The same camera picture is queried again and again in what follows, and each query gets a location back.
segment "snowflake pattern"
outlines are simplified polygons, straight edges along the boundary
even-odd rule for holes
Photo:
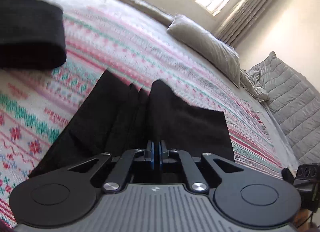
[[[7,154],[7,158],[13,161],[13,154]]]
[[[0,125],[4,125],[4,116],[3,116],[3,114],[0,115]]]
[[[9,129],[10,134],[11,134],[11,140],[16,140],[21,138],[21,131],[20,127],[13,127]]]
[[[10,166],[7,163],[5,163],[4,161],[2,161],[2,163],[4,169],[10,169]]]
[[[11,192],[12,191],[12,187],[9,185],[10,179],[7,178],[7,176],[4,177],[3,180],[0,179],[0,193],[2,195],[5,194],[5,192]]]
[[[28,142],[30,155],[40,154],[42,149],[40,147],[40,142],[38,140]]]

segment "logo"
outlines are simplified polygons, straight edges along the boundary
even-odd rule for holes
[[[157,192],[158,190],[161,190],[161,189],[159,187],[153,187],[153,188],[151,188],[151,190]]]

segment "patterned blanket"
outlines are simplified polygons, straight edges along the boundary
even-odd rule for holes
[[[106,69],[147,91],[163,79],[188,103],[223,111],[235,161],[280,176],[258,114],[164,26],[117,0],[51,1],[64,8],[67,62],[51,72],[0,70],[0,218],[9,227],[16,224],[10,192],[28,178]]]

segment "black cloth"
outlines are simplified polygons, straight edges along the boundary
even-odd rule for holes
[[[105,71],[29,177],[110,152],[145,148],[164,140],[168,149],[200,157],[211,152],[234,161],[223,112],[190,106],[161,80],[149,94]]]
[[[66,58],[62,9],[41,0],[0,0],[0,68],[54,69]]]

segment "black mount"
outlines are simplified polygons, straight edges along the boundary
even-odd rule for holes
[[[248,228],[288,223],[301,204],[287,182],[211,153],[197,158],[168,151],[164,141],[121,157],[102,153],[31,178],[12,191],[9,204],[18,223],[57,228],[90,215],[103,197],[125,193],[129,184],[154,185],[155,192],[157,185],[183,184],[191,195],[207,197],[225,219]]]

